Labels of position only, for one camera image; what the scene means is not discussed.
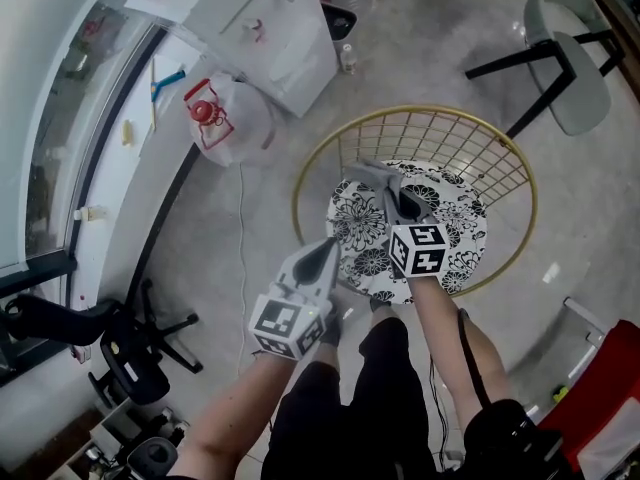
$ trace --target gray floor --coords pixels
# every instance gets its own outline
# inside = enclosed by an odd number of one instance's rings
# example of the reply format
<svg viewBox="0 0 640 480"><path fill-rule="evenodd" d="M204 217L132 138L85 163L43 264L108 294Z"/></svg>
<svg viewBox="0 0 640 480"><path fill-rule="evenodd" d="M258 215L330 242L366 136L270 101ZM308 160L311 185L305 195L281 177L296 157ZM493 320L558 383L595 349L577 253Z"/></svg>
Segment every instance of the gray floor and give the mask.
<svg viewBox="0 0 640 480"><path fill-rule="evenodd" d="M293 184L303 159L332 129L380 107L403 103L458 107L506 129L528 108L539 93L526 66L473 82L463 76L464 69L523 47L520 22L525 1L375 2L360 37L357 74L336 77L304 119L289 120L287 137L276 146L270 163L243 166L244 322L256 296L297 247L289 210ZM595 49L593 55L599 58L602 52ZM607 85L611 112L593 131L567 137L545 112L518 136L539 186L535 232L523 256L502 277L457 299L495 341L523 404L548 399L553 385L568 382L567 372L588 347L581 324L559 318L567 295L608 322L624 317L640 323L640 107L618 71L607 77ZM311 173L302 194L309 238L322 235L328 195L338 181L337 158L328 155ZM170 360L163 362L172 383L165 402L187 419L236 376L245 325L238 261L239 194L237 167L225 170L198 160L147 270L161 308L170 316L194 310L201 318L178 339L205 370L193 376ZM521 188L491 207L487 253L479 270L497 266L517 247L530 204L528 192ZM350 293L342 296L344 304L356 310L340 346L342 396L348 402L361 366L357 344L366 334L368 315L366 301ZM413 364L426 382L429 356L415 311L398 311L409 327ZM252 361L255 348L247 338L241 366ZM450 408L446 391L441 392ZM432 417L430 442L437 449L439 423L428 388L425 399ZM454 430L448 447L459 448L462 440L450 411L449 421ZM238 478L258 477L267 440L263 436L252 458L243 461Z"/></svg>

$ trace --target office chair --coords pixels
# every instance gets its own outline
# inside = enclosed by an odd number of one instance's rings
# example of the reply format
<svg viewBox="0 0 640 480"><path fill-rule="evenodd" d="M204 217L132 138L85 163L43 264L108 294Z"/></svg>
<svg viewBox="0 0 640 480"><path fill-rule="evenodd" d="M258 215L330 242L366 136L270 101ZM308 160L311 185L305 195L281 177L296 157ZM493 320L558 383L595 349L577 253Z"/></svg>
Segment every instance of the office chair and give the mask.
<svg viewBox="0 0 640 480"><path fill-rule="evenodd" d="M112 404L104 390L113 379L138 405L155 402L169 392L169 381L158 366L160 351L192 373L202 370L199 362L190 363L173 349L165 338L195 324L198 316L159 329L149 299L150 280L142 283L144 321L138 321L131 308L115 300L105 300L86 311L74 311L33 295L18 295L0 311L0 322L15 339L45 338L87 346L100 335L100 350L110 371L101 379L91 373L89 379L107 407Z"/></svg>
<svg viewBox="0 0 640 480"><path fill-rule="evenodd" d="M589 32L572 37L553 30L546 11L556 4L571 11ZM529 49L465 72L468 79L473 79L529 63L542 94L507 131L507 136L518 135L547 107L567 135L580 135L596 127L611 107L604 76L622 61L624 51L595 1L528 0L524 26ZM609 55L600 68L581 46L595 41Z"/></svg>

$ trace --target gray chair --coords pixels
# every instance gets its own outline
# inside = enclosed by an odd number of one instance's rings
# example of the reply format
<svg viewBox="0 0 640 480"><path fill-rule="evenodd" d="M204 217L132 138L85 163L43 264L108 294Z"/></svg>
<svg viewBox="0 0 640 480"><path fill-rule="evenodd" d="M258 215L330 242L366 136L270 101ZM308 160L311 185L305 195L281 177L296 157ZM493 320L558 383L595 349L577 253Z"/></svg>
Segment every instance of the gray chair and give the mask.
<svg viewBox="0 0 640 480"><path fill-rule="evenodd" d="M553 30L545 17L549 4L560 4L571 11L589 32L570 36ZM529 48L465 72L467 78L500 71L519 64L529 64L542 94L525 114L507 131L511 138L520 133L545 108L567 135L580 135L597 126L609 112L611 98L604 76L624 58L611 27L594 0L528 0L524 26ZM581 46L598 41L609 55L598 68Z"/></svg>

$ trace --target black shorts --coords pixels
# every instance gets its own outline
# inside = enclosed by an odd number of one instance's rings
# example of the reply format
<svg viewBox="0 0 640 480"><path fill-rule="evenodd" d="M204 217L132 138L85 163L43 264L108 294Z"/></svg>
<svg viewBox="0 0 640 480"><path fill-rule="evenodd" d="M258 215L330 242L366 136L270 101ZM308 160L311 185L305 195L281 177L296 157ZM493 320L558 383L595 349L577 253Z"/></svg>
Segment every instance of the black shorts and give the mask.
<svg viewBox="0 0 640 480"><path fill-rule="evenodd" d="M312 362L280 404L263 480L420 478L437 475L422 385L398 318L360 345L364 366L349 406L335 368Z"/></svg>

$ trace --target gold wire basket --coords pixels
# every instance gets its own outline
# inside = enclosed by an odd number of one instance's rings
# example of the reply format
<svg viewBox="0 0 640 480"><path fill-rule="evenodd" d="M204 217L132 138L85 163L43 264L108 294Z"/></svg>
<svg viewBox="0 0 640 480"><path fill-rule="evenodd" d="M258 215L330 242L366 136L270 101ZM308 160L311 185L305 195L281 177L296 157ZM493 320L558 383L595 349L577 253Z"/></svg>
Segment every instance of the gold wire basket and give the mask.
<svg viewBox="0 0 640 480"><path fill-rule="evenodd" d="M338 143L340 173L360 159L422 160L458 174L480 194L487 208L517 188L528 185L531 213L514 253L492 274L453 295L488 284L511 266L526 247L538 210L531 166L520 148L503 132L460 110L438 105L403 105L378 110L342 126L324 139L304 163L291 200L293 226L301 244L300 192L311 168L330 145Z"/></svg>

